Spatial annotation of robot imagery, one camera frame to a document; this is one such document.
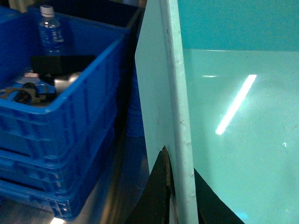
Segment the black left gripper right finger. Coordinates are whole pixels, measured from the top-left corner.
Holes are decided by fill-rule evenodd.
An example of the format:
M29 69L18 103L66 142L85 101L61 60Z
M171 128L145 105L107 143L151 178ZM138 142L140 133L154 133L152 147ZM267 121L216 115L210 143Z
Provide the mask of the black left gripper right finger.
M198 219L200 224L242 224L243 221L214 193L194 170Z

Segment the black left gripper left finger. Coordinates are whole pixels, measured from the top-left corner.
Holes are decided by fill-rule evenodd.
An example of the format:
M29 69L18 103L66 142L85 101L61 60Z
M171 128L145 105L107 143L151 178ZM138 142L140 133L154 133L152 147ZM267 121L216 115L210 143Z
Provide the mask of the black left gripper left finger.
M171 161L166 147L159 152L144 191L127 224L168 224L175 195Z

